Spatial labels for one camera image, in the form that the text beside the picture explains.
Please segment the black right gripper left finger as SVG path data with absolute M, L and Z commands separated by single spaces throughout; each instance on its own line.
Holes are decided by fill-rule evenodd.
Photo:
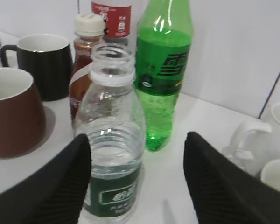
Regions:
M 79 134 L 41 169 L 0 194 L 0 224 L 76 224 L 90 179 L 90 144 Z

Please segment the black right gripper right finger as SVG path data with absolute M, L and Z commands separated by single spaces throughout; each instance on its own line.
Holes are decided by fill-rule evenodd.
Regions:
M 280 192 L 238 168 L 197 132 L 187 134 L 183 171 L 200 224 L 280 224 Z

